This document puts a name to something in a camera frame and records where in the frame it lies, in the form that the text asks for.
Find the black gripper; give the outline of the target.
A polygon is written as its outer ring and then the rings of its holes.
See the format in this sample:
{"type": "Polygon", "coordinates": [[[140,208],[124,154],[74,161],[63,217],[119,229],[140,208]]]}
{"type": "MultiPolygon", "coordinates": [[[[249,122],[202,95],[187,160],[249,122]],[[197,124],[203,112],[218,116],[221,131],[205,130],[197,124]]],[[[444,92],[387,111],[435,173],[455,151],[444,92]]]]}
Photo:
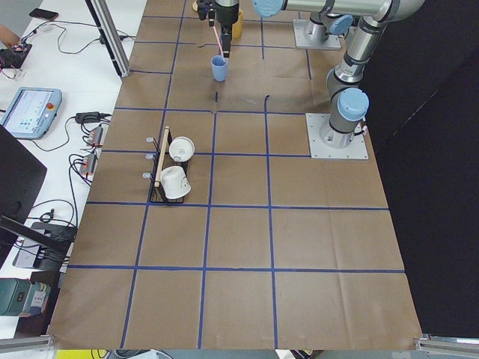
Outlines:
{"type": "Polygon", "coordinates": [[[239,17],[239,0],[215,0],[216,18],[221,24],[220,41],[224,58],[229,58],[231,53],[232,25],[239,17]]]}

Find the person's hand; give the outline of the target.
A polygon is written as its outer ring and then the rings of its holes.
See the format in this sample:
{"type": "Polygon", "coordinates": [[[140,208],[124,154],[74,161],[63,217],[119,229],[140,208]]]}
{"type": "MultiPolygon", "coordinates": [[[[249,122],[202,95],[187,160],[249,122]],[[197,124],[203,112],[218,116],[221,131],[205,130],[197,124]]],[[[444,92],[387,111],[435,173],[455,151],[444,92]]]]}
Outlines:
{"type": "Polygon", "coordinates": [[[20,41],[20,38],[8,27],[1,24],[0,25],[0,41],[8,49],[11,49],[20,41]]]}

